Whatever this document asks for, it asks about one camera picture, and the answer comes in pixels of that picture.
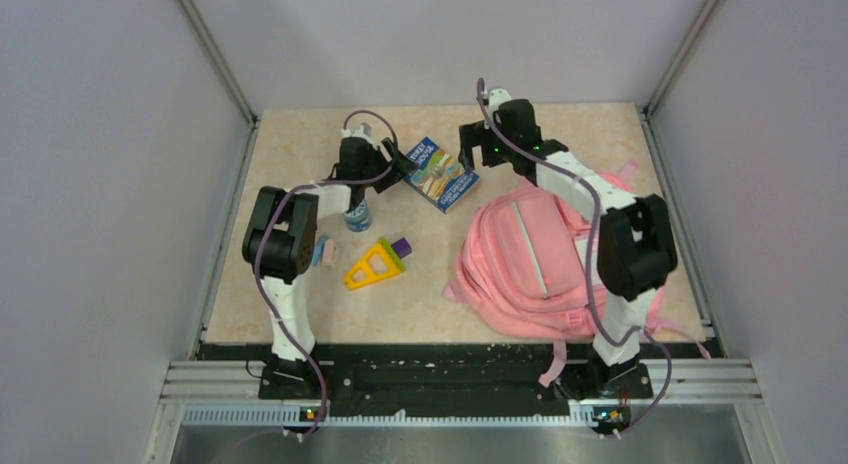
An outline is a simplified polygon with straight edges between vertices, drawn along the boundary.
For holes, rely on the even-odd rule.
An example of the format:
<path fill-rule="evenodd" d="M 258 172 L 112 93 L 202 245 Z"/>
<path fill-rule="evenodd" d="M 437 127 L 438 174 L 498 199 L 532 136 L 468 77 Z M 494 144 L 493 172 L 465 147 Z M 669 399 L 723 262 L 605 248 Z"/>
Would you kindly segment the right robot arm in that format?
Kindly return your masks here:
<path fill-rule="evenodd" d="M 472 167 L 504 163 L 535 187 L 564 200 L 590 224 L 584 280 L 598 276 L 607 290 L 602 309 L 592 292 L 588 307 L 597 333 L 586 365 L 588 389 L 612 396 L 635 373 L 650 306 L 678 259 L 668 206 L 656 195 L 619 189 L 581 163 L 568 147 L 545 140 L 533 105 L 502 88 L 479 87 L 481 121 L 460 128 L 460 161 Z"/>

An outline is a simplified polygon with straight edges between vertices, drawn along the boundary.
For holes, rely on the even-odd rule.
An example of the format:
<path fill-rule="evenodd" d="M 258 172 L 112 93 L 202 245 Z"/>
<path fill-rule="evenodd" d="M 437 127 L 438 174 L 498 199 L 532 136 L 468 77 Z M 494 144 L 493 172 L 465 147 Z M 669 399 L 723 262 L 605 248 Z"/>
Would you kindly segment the pink backpack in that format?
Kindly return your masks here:
<path fill-rule="evenodd" d="M 595 337 L 588 299 L 599 312 L 607 301 L 599 276 L 586 289 L 589 229 L 572 206 L 520 179 L 476 210 L 443 290 L 499 333 L 551 342 L 551 365 L 538 378 L 544 387 L 564 371 L 567 343 Z"/>

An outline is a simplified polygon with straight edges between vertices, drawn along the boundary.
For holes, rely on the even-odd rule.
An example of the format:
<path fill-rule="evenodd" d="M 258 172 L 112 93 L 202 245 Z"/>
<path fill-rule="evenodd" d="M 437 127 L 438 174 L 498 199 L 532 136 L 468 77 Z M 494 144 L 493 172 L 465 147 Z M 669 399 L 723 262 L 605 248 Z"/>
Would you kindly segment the blue treehouse book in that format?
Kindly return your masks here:
<path fill-rule="evenodd" d="M 404 181 L 442 213 L 449 212 L 479 181 L 457 158 L 429 137 L 422 138 L 405 157 L 414 165 Z"/>

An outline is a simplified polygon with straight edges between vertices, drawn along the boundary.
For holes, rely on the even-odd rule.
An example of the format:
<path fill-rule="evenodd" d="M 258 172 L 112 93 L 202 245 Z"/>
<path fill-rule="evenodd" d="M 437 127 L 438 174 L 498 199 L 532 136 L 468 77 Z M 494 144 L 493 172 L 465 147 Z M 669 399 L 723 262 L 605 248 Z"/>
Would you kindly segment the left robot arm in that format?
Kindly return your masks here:
<path fill-rule="evenodd" d="M 382 192 L 413 168 L 391 135 L 380 143 L 346 130 L 329 177 L 289 190 L 264 186 L 256 196 L 241 253 L 252 268 L 273 328 L 262 370 L 263 400 L 318 399 L 327 385 L 313 355 L 305 274 L 312 266 L 321 219 L 353 211 L 367 189 Z"/>

